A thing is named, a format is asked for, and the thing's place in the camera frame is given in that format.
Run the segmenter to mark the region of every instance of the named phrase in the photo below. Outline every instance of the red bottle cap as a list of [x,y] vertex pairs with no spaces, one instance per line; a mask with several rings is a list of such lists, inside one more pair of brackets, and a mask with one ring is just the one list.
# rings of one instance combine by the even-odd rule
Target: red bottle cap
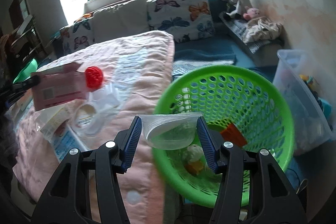
[[96,66],[88,67],[85,70],[86,85],[90,89],[100,88],[103,78],[103,72]]

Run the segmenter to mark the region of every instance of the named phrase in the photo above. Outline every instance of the pink quilt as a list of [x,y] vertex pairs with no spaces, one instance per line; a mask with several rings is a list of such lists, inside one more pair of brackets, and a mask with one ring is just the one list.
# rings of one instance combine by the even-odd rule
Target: pink quilt
[[[135,115],[153,113],[157,101],[171,81],[173,57],[173,36],[166,32],[152,31],[91,45],[42,69],[76,61],[83,64],[80,70],[88,66],[100,67],[104,72],[105,83],[113,81],[117,85],[122,102],[119,113],[106,121],[104,128],[93,140],[88,142],[83,139],[90,149],[96,149],[106,141],[113,140],[120,130],[129,128]],[[80,103],[79,100],[72,101],[68,106],[74,111]],[[18,127],[16,133],[20,150],[17,164],[13,168],[19,182],[36,201],[58,166],[53,149],[42,134],[36,131],[35,119],[38,115],[39,112],[31,107]],[[119,175],[118,180],[132,224],[162,223],[164,184],[153,164],[151,148],[143,136],[132,167],[125,175]],[[98,221],[93,179],[90,185],[92,217]]]

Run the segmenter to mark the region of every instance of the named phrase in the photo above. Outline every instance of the pink stuffed toy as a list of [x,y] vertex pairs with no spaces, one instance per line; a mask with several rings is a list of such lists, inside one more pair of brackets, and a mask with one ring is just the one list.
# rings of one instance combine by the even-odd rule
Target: pink stuffed toy
[[257,8],[249,8],[249,7],[245,6],[245,10],[246,10],[247,13],[245,13],[243,15],[243,18],[247,21],[261,16],[261,12]]

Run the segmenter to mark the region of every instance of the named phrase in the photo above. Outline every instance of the sofa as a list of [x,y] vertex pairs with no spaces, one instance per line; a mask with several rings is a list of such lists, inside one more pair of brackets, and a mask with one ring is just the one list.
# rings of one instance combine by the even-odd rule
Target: sofa
[[60,30],[53,43],[60,56],[118,37],[164,30],[175,38],[175,60],[215,62],[251,68],[276,66],[281,43],[270,43],[252,52],[235,31],[220,18],[226,10],[221,0],[131,0],[103,8],[91,17]]

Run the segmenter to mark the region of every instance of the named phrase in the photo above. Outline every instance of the pillow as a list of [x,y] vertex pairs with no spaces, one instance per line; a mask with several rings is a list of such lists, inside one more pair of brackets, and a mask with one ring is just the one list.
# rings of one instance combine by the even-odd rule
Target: pillow
[[82,50],[94,43],[91,19],[82,20],[59,30],[63,41],[64,55]]
[[131,0],[96,11],[92,27],[95,43],[149,31],[147,0]]
[[147,8],[150,30],[172,34],[175,43],[215,33],[208,0],[149,0]]

